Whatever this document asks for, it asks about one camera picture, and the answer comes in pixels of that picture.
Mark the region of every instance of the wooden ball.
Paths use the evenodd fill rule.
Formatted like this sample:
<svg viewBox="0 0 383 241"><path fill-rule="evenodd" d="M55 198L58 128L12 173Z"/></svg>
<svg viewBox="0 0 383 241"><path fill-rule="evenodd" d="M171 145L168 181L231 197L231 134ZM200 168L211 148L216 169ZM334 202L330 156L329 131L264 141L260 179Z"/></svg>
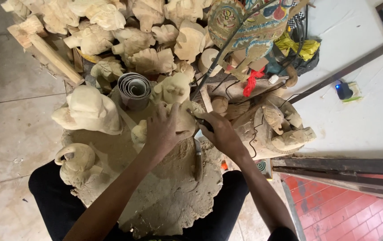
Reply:
<svg viewBox="0 0 383 241"><path fill-rule="evenodd" d="M212 108L215 112L221 114L226 112L229 102L224 96L217 96L211 102Z"/></svg>

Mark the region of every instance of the right hand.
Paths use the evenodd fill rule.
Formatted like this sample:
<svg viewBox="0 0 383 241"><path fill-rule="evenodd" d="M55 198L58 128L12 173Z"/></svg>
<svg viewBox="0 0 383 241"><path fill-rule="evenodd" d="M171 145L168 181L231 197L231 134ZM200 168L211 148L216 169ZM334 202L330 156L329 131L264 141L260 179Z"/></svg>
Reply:
<svg viewBox="0 0 383 241"><path fill-rule="evenodd" d="M215 147L226 154L233 161L249 155L248 150L242 144L241 139L234 131L228 119L216 112L203 113L198 116L208 121L214 129L210 132L204 125L199 125L202 134L212 142Z"/></svg>

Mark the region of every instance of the rolled sandpaper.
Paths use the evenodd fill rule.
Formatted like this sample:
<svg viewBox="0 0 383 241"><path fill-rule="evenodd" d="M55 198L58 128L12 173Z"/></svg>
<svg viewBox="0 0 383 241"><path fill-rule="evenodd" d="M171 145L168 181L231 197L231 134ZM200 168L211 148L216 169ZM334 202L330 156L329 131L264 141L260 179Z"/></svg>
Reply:
<svg viewBox="0 0 383 241"><path fill-rule="evenodd" d="M120 106L132 111L140 111L147 107L151 94L150 81L137 73L126 73L118 80L120 89Z"/></svg>

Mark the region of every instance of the red tile floor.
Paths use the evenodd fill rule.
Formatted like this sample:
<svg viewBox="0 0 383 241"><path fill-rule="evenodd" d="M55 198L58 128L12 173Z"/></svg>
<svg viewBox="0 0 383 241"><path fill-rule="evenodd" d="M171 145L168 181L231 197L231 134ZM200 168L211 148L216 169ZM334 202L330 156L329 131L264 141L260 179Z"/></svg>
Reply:
<svg viewBox="0 0 383 241"><path fill-rule="evenodd" d="M290 187L306 241L377 241L383 236L383 199L301 178L282 177Z"/></svg>

